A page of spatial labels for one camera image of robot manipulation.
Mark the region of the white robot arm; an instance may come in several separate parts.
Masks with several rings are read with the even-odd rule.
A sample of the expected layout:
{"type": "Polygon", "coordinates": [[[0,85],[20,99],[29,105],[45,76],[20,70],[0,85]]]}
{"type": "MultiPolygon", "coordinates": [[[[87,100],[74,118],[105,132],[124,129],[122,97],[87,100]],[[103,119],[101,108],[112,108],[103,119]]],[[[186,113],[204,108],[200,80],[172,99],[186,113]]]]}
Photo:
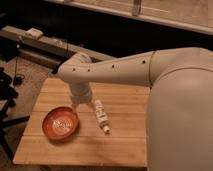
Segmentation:
{"type": "Polygon", "coordinates": [[[92,101],[91,82],[149,87],[148,171],[213,171],[213,51],[157,50],[97,63],[78,52],[57,75],[75,105],[92,101]]]}

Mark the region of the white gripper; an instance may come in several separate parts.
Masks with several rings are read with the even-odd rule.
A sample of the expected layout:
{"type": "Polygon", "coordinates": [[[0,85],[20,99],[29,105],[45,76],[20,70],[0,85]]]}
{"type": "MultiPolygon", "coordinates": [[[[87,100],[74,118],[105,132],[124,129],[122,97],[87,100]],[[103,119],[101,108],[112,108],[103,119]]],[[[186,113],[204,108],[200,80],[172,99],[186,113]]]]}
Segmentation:
{"type": "Polygon", "coordinates": [[[72,110],[77,111],[79,104],[88,103],[87,105],[94,108],[92,101],[92,90],[88,83],[72,83],[69,85],[71,100],[73,102],[72,110]]]}

